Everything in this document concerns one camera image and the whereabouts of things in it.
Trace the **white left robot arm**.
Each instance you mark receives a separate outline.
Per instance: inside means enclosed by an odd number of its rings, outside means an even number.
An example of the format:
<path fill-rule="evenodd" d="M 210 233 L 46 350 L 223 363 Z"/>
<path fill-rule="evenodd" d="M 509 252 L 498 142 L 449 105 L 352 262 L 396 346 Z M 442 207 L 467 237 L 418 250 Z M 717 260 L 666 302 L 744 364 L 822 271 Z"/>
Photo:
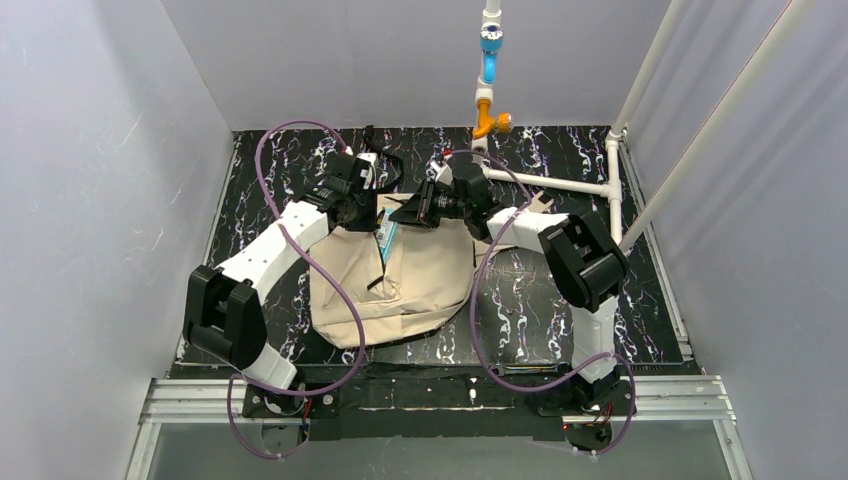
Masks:
<path fill-rule="evenodd" d="M 216 267 L 200 265 L 188 279 L 185 341 L 234 367 L 246 381 L 294 396 L 297 369 L 268 341 L 263 306 L 270 290 L 303 259 L 322 277 L 328 271 L 307 251 L 336 228 L 377 228 L 377 156 L 343 151 L 322 181 L 289 201 L 274 223 Z"/>

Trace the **light blue barcode book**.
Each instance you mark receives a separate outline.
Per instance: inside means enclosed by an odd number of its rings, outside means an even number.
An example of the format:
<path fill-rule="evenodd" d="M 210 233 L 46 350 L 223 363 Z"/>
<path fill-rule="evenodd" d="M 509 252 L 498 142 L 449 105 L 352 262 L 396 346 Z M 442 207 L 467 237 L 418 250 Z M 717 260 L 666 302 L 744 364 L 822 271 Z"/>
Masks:
<path fill-rule="evenodd" d="M 384 208 L 378 215 L 378 230 L 375 237 L 383 263 L 388 261 L 398 230 L 398 223 L 391 219 L 393 213 L 393 208 Z"/>

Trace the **beige canvas backpack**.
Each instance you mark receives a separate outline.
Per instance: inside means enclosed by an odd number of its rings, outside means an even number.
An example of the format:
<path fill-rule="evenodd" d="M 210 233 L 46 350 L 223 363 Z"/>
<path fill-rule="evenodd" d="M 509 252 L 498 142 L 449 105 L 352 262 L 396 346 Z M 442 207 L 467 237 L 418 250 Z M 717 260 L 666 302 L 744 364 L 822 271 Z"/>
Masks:
<path fill-rule="evenodd" d="M 379 193 L 378 215 L 412 195 Z M 383 263 L 376 231 L 337 229 L 309 251 L 341 286 L 310 271 L 312 327 L 337 348 L 397 342 L 441 327 L 468 301 L 490 246 L 461 220 L 444 219 L 435 229 L 398 224 Z"/>

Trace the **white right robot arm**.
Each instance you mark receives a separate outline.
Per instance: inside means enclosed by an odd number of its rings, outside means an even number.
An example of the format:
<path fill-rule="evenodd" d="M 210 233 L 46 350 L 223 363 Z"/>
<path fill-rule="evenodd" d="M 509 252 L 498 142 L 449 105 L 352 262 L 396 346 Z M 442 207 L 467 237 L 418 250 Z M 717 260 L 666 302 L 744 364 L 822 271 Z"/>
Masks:
<path fill-rule="evenodd" d="M 418 190 L 390 219 L 428 229 L 444 219 L 461 220 L 476 240 L 542 254 L 571 310 L 576 376 L 591 387 L 614 377 L 614 312 L 629 267 L 597 217 L 505 207 L 493 196 L 482 167 L 467 163 L 429 167 Z"/>

